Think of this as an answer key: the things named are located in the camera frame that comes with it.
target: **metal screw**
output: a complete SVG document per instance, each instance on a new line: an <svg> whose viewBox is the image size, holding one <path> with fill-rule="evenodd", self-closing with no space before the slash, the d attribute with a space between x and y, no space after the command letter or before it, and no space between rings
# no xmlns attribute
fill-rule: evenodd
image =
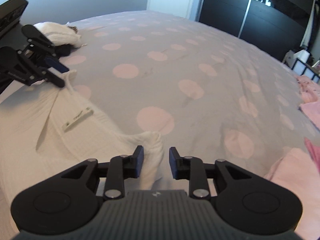
<svg viewBox="0 0 320 240"><path fill-rule="evenodd" d="M193 195L199 198L207 197L209 195L209 191L203 188L199 188L193 191Z"/></svg>
<svg viewBox="0 0 320 240"><path fill-rule="evenodd" d="M159 191L156 191L156 192L152 193L152 195L154 197L159 197L161 195L161 193Z"/></svg>
<svg viewBox="0 0 320 240"><path fill-rule="evenodd" d="M109 189L104 193L104 195L108 198L117 198L121 196L121 192L117 189Z"/></svg>

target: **bedsheet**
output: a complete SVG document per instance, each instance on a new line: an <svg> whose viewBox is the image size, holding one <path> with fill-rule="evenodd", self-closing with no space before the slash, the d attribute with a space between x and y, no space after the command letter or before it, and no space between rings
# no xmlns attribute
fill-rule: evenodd
<svg viewBox="0 0 320 240"><path fill-rule="evenodd" d="M304 137L320 145L298 110L294 73L245 41L152 11L71 25L87 45L60 61L78 71L75 89L126 134L159 131L166 153L175 146L182 156L223 158L260 176L292 148L307 152ZM187 190L168 163L166 154L153 189Z"/></svg>

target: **bed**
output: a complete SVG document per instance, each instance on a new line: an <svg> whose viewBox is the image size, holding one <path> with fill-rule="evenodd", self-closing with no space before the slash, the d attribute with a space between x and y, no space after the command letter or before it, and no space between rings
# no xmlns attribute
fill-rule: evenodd
<svg viewBox="0 0 320 240"><path fill-rule="evenodd" d="M75 90L126 134L162 134L166 155L155 190L187 191L187 181L172 179L167 154L172 146L182 156L205 163L222 158L265 176L292 148L307 152L304 137L320 145L319 132L298 109L294 73L245 41L152 11L71 25L86 44L60 59L78 72ZM12 84L0 102L19 86ZM8 239L14 233L9 209L0 210L1 239Z"/></svg>

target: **gray bedsheet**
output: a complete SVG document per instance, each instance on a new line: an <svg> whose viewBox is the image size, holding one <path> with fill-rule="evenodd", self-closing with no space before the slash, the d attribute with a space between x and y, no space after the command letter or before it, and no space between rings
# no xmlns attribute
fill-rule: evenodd
<svg viewBox="0 0 320 240"><path fill-rule="evenodd" d="M160 131L167 153L175 146L182 156L223 158L260 176L291 148L306 152L304 137L320 144L298 110L293 72L251 44L151 11L72 25L87 45L61 62L78 71L78 92L127 134ZM167 155L161 171L154 189L187 190L187 181L172 179Z"/></svg>

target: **circular cap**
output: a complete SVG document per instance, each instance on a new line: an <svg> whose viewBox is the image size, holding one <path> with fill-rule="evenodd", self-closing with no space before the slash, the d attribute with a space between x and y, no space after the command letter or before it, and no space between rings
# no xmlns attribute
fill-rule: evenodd
<svg viewBox="0 0 320 240"><path fill-rule="evenodd" d="M47 192L38 196L33 205L42 213L53 214L67 209L70 202L70 197L64 193Z"/></svg>
<svg viewBox="0 0 320 240"><path fill-rule="evenodd" d="M109 189L105 192L105 196L108 198L117 198L121 196L121 192L117 189Z"/></svg>
<svg viewBox="0 0 320 240"><path fill-rule="evenodd" d="M209 195L209 191L207 191L206 189L199 188L193 191L193 195L200 198L207 197Z"/></svg>
<svg viewBox="0 0 320 240"><path fill-rule="evenodd" d="M250 211L257 214L269 214L276 211L280 201L273 195L265 192L253 192L245 196L243 205Z"/></svg>

